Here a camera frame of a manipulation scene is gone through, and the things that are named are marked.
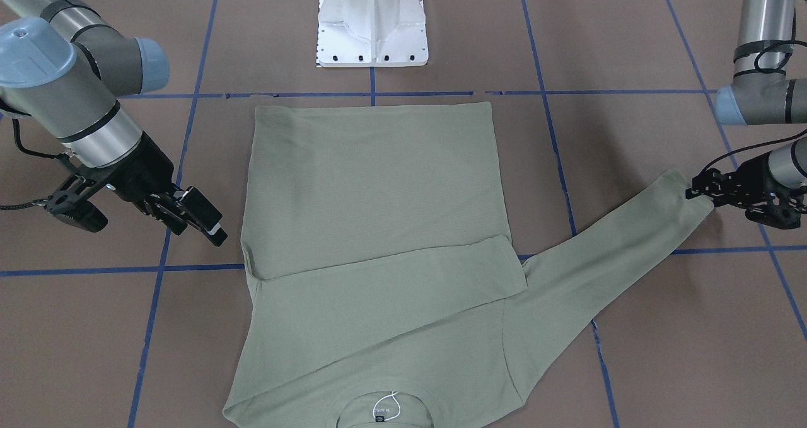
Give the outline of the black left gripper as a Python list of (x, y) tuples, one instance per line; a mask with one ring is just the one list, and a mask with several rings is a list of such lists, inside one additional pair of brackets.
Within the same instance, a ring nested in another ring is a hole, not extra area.
[(731, 205), (748, 209), (762, 203), (770, 192), (778, 193), (783, 185), (770, 172), (769, 158), (755, 157), (737, 170), (723, 173), (716, 168), (701, 171), (686, 189), (686, 199), (701, 199), (716, 207)]

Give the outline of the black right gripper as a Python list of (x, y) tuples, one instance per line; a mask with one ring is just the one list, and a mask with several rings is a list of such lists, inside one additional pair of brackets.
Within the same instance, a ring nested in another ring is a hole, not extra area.
[(132, 152), (113, 166), (107, 183), (118, 198), (133, 204), (141, 214), (160, 221), (167, 219), (171, 233), (181, 235), (193, 227), (220, 247), (228, 238), (220, 225), (222, 213), (198, 188), (177, 187), (173, 170), (170, 158), (142, 132)]

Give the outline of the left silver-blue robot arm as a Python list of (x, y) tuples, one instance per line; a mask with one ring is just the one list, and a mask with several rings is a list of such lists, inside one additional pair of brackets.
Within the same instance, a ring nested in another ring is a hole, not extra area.
[[(721, 125), (784, 125), (805, 122), (805, 80), (786, 67), (797, 47), (796, 0), (743, 0), (734, 50), (734, 77), (718, 89)], [(805, 137), (779, 141), (778, 149), (718, 175), (709, 163), (695, 176), (687, 198), (707, 196), (717, 206), (752, 209), (772, 199), (785, 204), (805, 193)]]

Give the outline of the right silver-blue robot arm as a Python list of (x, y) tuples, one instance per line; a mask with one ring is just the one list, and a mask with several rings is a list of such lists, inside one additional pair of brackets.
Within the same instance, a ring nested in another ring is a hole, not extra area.
[(2, 2), (18, 15), (2, 26), (2, 112), (21, 152), (33, 153), (18, 121), (35, 120), (64, 147), (54, 159), (69, 170), (33, 205), (95, 233), (108, 221), (90, 199), (107, 188), (175, 235), (193, 227), (222, 245), (222, 213), (196, 187), (174, 183), (170, 158), (119, 101), (166, 86), (170, 64), (161, 46), (125, 37), (81, 0)]

